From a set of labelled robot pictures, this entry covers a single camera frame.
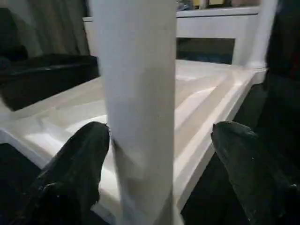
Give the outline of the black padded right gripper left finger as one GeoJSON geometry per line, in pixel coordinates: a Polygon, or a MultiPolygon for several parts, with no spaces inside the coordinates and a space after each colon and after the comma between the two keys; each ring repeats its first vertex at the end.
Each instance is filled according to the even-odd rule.
{"type": "Polygon", "coordinates": [[[89,122],[76,131],[34,180],[14,224],[83,224],[100,199],[98,186],[109,145],[104,123],[89,122]]]}

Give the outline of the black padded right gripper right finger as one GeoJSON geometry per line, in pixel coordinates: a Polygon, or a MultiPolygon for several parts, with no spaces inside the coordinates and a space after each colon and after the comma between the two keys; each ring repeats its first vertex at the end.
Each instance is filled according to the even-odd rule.
{"type": "Polygon", "coordinates": [[[300,223],[300,171],[288,158],[234,121],[213,124],[210,136],[251,225],[300,223]]]}

